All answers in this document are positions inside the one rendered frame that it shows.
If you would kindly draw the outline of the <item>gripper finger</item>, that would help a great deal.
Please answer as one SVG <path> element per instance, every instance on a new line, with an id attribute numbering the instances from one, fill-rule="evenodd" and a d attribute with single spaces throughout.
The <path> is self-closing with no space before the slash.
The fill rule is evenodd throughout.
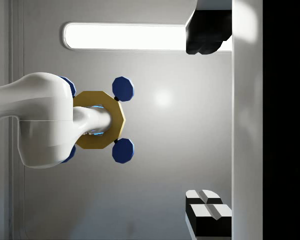
<path id="1" fill-rule="evenodd" d="M 210 55 L 232 36 L 232 0 L 194 0 L 186 24 L 185 51 Z"/>
<path id="2" fill-rule="evenodd" d="M 232 240 L 232 210 L 211 190 L 185 193 L 185 221 L 192 240 Z"/>

